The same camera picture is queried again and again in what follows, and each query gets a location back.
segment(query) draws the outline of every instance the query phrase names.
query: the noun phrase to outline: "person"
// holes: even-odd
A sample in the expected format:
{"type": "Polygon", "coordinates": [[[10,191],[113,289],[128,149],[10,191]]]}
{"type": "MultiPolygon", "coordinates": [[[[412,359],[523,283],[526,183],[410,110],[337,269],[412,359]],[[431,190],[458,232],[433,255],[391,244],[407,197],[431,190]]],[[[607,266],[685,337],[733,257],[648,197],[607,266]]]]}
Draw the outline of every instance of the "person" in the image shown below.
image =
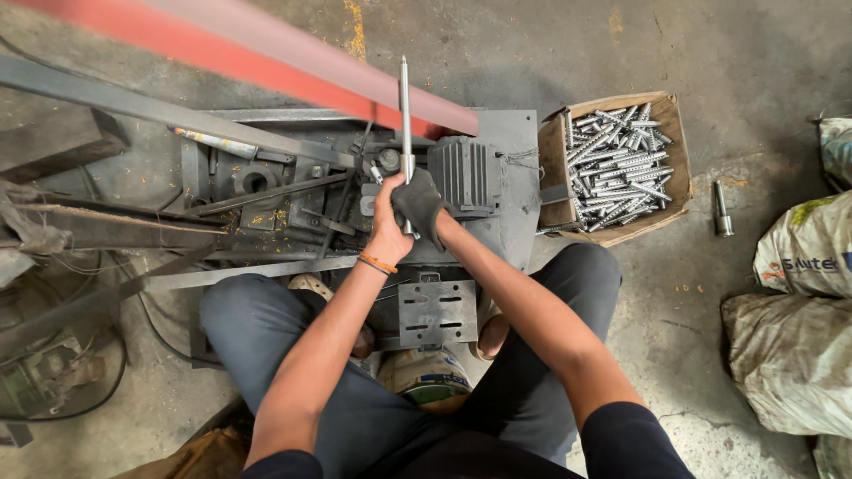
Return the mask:
{"type": "Polygon", "coordinates": [[[565,467],[577,431],[590,479],[693,477],[603,345],[621,284],[613,256],[576,243],[527,276],[445,207],[425,170],[409,185],[387,178],[367,260],[328,304],[257,274],[208,290],[202,328],[256,415],[241,477],[579,477],[565,467]],[[449,415],[419,410],[348,360],[385,270],[412,248],[394,209],[500,311],[481,334],[493,363],[449,415]]]}

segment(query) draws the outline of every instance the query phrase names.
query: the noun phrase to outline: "steel plate with slots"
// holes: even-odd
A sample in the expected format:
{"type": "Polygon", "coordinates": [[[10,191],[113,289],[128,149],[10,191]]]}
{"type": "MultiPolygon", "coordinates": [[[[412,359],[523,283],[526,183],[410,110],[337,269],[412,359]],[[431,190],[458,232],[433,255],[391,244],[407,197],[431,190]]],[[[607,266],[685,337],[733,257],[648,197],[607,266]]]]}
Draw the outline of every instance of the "steel plate with slots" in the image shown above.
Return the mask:
{"type": "Polygon", "coordinates": [[[402,346],[476,340],[473,280],[400,285],[399,292],[402,346]]]}

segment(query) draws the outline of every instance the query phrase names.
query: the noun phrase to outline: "floor crack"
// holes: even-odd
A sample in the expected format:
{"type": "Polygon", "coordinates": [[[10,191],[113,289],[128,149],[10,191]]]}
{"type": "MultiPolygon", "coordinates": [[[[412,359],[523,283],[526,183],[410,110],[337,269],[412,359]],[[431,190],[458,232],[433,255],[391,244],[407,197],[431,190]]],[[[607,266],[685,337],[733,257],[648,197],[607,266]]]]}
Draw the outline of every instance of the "floor crack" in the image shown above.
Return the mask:
{"type": "Polygon", "coordinates": [[[742,430],[745,430],[745,429],[746,429],[745,427],[741,426],[740,424],[736,424],[736,423],[730,423],[730,422],[717,423],[716,421],[711,421],[711,420],[709,420],[708,418],[705,418],[704,416],[701,416],[700,414],[698,414],[698,413],[696,413],[696,412],[693,412],[693,411],[690,411],[690,410],[688,410],[688,409],[686,409],[686,410],[684,410],[684,411],[680,411],[679,413],[663,414],[662,416],[660,416],[659,418],[657,418],[657,420],[659,421],[659,420],[661,420],[662,418],[670,418],[670,417],[672,417],[672,416],[686,416],[687,414],[692,414],[692,415],[693,415],[693,416],[695,416],[696,418],[701,419],[702,421],[705,421],[705,422],[706,422],[707,424],[709,424],[709,425],[710,425],[713,429],[721,429],[721,428],[730,427],[730,426],[736,426],[736,427],[741,428],[742,430]]]}
{"type": "Polygon", "coordinates": [[[682,325],[681,323],[676,323],[675,321],[669,321],[669,320],[661,320],[661,321],[663,321],[665,324],[669,324],[669,325],[677,326],[677,327],[682,327],[684,329],[689,329],[689,331],[691,331],[691,332],[694,332],[696,334],[700,334],[701,336],[704,336],[704,332],[701,331],[697,327],[682,325]]]}

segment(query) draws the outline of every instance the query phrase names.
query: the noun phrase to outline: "gloved hand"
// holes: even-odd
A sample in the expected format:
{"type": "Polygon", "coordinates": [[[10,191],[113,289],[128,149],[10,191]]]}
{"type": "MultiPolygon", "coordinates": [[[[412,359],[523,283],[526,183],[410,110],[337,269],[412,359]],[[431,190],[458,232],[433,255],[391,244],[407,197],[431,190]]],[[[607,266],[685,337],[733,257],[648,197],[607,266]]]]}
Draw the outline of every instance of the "gloved hand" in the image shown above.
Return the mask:
{"type": "Polygon", "coordinates": [[[412,180],[407,185],[400,185],[390,194],[394,210],[412,222],[412,226],[421,236],[432,239],[435,248],[444,252],[444,246],[438,239],[438,229],[435,222],[438,213],[444,208],[451,208],[438,193],[438,188],[432,181],[432,176],[422,168],[416,168],[412,180]]]}

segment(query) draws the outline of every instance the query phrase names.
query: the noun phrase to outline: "orange thread bracelet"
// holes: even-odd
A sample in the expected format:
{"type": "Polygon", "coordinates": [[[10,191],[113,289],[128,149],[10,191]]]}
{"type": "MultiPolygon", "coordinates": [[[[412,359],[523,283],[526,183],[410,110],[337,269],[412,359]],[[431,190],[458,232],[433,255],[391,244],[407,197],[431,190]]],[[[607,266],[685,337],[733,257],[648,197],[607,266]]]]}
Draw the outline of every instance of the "orange thread bracelet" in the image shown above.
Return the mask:
{"type": "Polygon", "coordinates": [[[362,251],[362,252],[358,255],[358,257],[359,257],[360,259],[362,259],[362,260],[364,260],[364,261],[368,262],[369,264],[371,264],[371,265],[373,265],[373,266],[376,266],[377,268],[380,268],[380,269],[384,270],[387,274],[396,273],[396,272],[398,271],[398,269],[397,269],[397,268],[394,268],[393,266],[391,266],[391,265],[389,265],[389,264],[382,263],[382,262],[380,262],[377,258],[374,258],[374,257],[372,257],[372,256],[370,256],[370,255],[366,255],[366,254],[364,254],[364,252],[363,252],[363,251],[362,251]]]}

